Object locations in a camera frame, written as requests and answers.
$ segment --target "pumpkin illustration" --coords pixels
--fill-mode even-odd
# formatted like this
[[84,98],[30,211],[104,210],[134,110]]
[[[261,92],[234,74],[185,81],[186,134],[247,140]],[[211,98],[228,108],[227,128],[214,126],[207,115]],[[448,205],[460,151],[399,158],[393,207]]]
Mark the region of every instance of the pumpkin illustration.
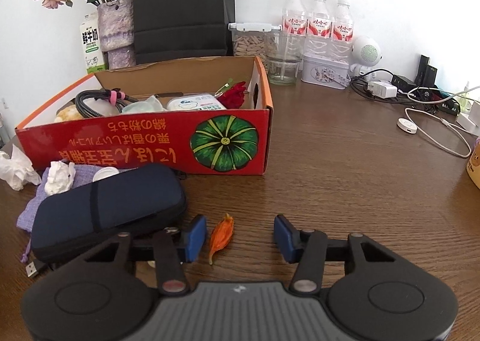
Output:
[[258,150],[257,129],[244,119],[221,115],[202,122],[190,138],[196,160],[217,172],[245,167]]

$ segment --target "red rose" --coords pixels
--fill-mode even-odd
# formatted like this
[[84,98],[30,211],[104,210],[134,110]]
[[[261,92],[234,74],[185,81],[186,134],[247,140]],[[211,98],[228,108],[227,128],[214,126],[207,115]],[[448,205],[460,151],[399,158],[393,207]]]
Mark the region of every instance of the red rose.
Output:
[[229,90],[226,90],[222,95],[217,97],[217,100],[225,106],[225,108],[240,108],[245,101],[244,93],[247,90],[246,82],[239,82]]

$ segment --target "wooden table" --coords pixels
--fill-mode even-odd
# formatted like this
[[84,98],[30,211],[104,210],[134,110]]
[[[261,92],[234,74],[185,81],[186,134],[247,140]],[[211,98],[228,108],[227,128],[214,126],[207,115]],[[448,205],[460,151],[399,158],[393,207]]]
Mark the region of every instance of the wooden table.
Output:
[[[224,212],[235,218],[234,238],[213,267],[206,247],[196,263],[185,266],[190,282],[288,282],[295,266],[285,264],[272,238],[274,217],[284,213],[297,227],[321,229],[331,238],[364,232],[441,278],[460,305],[449,340],[477,341],[480,190],[465,171],[466,160],[401,131],[396,123],[402,106],[305,83],[272,86],[272,92],[275,114],[265,176],[189,176],[183,182],[190,217],[205,214],[210,229]],[[439,122],[415,117],[446,146],[465,152]],[[19,308],[32,283],[19,262],[28,237],[15,222],[34,192],[33,186],[15,192],[0,183],[2,341],[29,339]],[[146,264],[138,273],[154,285]],[[324,285],[342,274],[343,265],[326,266]]]

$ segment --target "usb connector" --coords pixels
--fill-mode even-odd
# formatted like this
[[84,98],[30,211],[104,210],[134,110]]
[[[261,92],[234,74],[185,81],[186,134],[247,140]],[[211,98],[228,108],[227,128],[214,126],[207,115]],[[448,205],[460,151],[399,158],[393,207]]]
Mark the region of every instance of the usb connector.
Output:
[[39,273],[43,272],[45,269],[47,269],[47,267],[48,267],[47,264],[45,264],[44,262],[41,262],[40,260],[35,259],[25,267],[25,271],[29,278],[33,278],[37,276]]

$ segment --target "crumpled tissue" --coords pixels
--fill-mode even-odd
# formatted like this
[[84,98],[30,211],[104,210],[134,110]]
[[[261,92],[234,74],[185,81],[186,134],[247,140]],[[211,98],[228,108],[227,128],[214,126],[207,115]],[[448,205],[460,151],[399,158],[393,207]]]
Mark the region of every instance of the crumpled tissue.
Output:
[[15,191],[23,189],[26,183],[39,185],[41,182],[31,160],[15,145],[11,151],[11,158],[5,152],[0,152],[0,179],[5,180]]
[[74,166],[73,162],[68,165],[62,161],[52,161],[50,163],[49,176],[45,183],[45,193],[48,196],[61,194],[71,188],[75,178]]
[[136,114],[136,113],[159,113],[166,111],[162,104],[158,101],[155,95],[150,96],[147,100],[142,102],[135,102],[123,107],[122,114]]

